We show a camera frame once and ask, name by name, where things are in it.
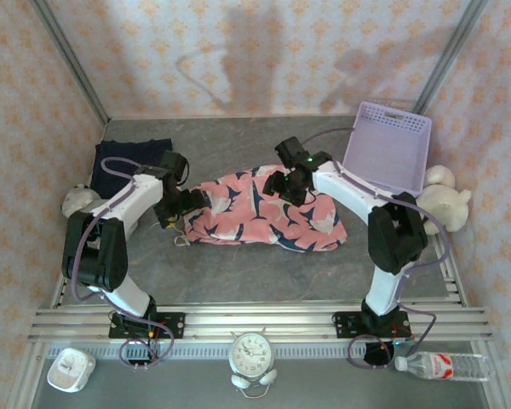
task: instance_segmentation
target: plastic basket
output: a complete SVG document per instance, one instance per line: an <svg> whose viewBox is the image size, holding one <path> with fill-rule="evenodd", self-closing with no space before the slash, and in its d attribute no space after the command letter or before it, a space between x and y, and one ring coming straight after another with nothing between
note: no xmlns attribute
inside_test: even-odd
<svg viewBox="0 0 511 409"><path fill-rule="evenodd" d="M418 196L424 184L432 120L362 102L343 166L393 193Z"/></svg>

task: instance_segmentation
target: metal base plate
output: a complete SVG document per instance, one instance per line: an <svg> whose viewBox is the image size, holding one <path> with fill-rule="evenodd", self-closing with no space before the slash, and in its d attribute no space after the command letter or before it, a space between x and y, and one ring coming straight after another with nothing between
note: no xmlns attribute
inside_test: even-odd
<svg viewBox="0 0 511 409"><path fill-rule="evenodd" d="M370 333L361 320L360 311L342 311L332 316L337 338L354 338L358 335L374 335L385 338L411 338L411 323L405 311L399 311L389 326Z"/></svg>

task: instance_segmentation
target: pink wallpaper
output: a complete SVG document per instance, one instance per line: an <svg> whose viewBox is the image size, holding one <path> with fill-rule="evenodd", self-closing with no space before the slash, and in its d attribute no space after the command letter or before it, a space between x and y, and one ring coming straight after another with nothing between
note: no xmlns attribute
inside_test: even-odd
<svg viewBox="0 0 511 409"><path fill-rule="evenodd" d="M112 117L410 107L468 0L49 3Z"/></svg>
<svg viewBox="0 0 511 409"><path fill-rule="evenodd" d="M60 204L101 131L29 2L0 1L0 408L60 274Z"/></svg>
<svg viewBox="0 0 511 409"><path fill-rule="evenodd" d="M431 115L431 160L474 192L456 255L470 302L489 306L511 383L511 1L486 7Z"/></svg>

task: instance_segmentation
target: bottle label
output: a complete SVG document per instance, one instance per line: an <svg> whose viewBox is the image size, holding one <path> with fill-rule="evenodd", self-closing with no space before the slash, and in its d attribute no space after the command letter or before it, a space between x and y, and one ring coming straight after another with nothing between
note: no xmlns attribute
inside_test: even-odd
<svg viewBox="0 0 511 409"><path fill-rule="evenodd" d="M432 374L437 379L451 379L452 359L448 354L432 354Z"/></svg>

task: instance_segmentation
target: drawstring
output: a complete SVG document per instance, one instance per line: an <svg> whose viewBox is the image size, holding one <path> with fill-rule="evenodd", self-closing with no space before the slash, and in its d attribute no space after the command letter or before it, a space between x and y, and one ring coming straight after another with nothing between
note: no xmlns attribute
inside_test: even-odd
<svg viewBox="0 0 511 409"><path fill-rule="evenodd" d="M153 228L154 226L157 226L159 222L153 223L150 228ZM174 244L176 247L185 247L186 245L191 245L189 242L189 239L187 238L186 234L182 232L179 228L176 227L175 224L172 225L172 228L178 232L180 235L174 237Z"/></svg>

